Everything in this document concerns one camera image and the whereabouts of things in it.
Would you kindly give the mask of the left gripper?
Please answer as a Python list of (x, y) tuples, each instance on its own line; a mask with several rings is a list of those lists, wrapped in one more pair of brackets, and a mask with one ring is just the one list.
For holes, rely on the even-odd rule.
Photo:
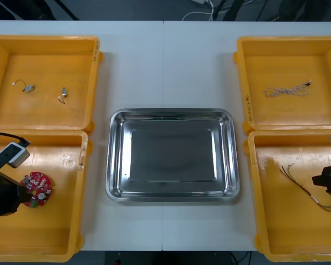
[(30, 205), (32, 197), (24, 185), (0, 172), (0, 216), (15, 213), (19, 204)]

